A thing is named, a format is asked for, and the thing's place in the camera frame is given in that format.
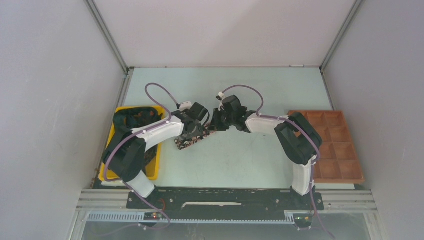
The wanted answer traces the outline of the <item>pink rose floral tie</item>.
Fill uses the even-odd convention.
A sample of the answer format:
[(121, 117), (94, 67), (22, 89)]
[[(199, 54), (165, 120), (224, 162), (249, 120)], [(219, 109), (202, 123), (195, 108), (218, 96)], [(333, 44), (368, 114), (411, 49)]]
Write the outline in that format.
[(178, 136), (174, 139), (174, 143), (179, 150), (185, 150), (194, 144), (208, 138), (209, 136), (216, 133), (214, 130), (208, 130), (209, 123), (205, 126), (201, 126), (199, 131), (195, 132), (194, 135), (188, 137)]

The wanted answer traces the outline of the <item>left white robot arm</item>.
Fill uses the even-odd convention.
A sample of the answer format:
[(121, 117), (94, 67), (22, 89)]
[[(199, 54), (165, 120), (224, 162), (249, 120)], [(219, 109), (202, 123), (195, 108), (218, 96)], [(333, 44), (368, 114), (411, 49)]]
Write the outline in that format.
[(115, 180), (122, 181), (139, 195), (138, 201), (145, 208), (153, 208), (158, 202), (156, 186), (146, 173), (147, 152), (162, 142), (175, 139), (182, 150), (203, 140), (210, 134), (207, 124), (210, 113), (206, 109), (177, 110), (168, 118), (139, 127), (120, 127), (115, 130), (103, 153), (104, 169), (116, 174)]

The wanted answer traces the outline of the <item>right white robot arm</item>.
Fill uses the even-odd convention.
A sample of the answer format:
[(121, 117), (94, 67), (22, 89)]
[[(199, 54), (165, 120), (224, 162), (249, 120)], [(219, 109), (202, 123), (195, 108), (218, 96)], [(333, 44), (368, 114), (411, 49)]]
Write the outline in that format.
[(321, 158), (323, 140), (300, 112), (285, 116), (270, 116), (253, 110), (215, 108), (208, 127), (210, 131), (227, 131), (235, 127), (240, 132), (275, 135), (293, 164), (291, 204), (304, 209), (311, 202), (309, 192), (314, 187), (313, 166)]

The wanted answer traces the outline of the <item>pile of dark ties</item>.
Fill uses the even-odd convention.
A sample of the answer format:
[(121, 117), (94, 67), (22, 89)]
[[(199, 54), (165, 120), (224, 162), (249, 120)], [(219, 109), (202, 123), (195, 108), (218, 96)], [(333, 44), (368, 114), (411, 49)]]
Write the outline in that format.
[[(141, 107), (130, 107), (130, 108), (120, 108), (114, 114), (113, 125), (115, 130), (119, 128), (134, 129), (141, 128), (147, 125), (156, 123), (164, 118), (165, 110), (159, 106), (141, 106)], [(130, 145), (135, 140), (135, 137), (132, 140), (126, 142), (116, 153), (117, 156), (119, 153), (126, 153), (129, 150)], [(153, 161), (157, 156), (158, 145), (154, 145), (144, 154), (144, 166), (148, 166), (151, 161)]]

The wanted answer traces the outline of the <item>brown compartment tray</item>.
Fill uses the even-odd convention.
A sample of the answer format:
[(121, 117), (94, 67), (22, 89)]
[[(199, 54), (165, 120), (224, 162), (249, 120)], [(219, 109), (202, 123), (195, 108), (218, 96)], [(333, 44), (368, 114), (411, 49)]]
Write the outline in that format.
[(299, 110), (322, 138), (314, 168), (318, 184), (362, 184), (365, 177), (342, 111)]

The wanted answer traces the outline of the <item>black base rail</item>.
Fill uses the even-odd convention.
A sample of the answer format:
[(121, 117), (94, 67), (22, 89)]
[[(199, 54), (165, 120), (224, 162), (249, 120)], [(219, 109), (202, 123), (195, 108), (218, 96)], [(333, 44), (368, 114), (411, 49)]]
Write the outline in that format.
[(289, 189), (158, 187), (143, 202), (134, 192), (126, 207), (148, 210), (153, 205), (169, 218), (201, 220), (281, 220), (288, 211), (323, 211), (322, 195), (301, 196)]

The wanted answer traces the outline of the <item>aluminium frame rail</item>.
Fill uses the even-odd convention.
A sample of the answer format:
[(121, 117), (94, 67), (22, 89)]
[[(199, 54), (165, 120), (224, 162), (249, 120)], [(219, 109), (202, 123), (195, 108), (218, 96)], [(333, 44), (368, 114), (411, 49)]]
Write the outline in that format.
[[(129, 190), (126, 189), (84, 189), (77, 211), (127, 212)], [(324, 205), (323, 213), (377, 213), (377, 205), (370, 190), (318, 190)]]

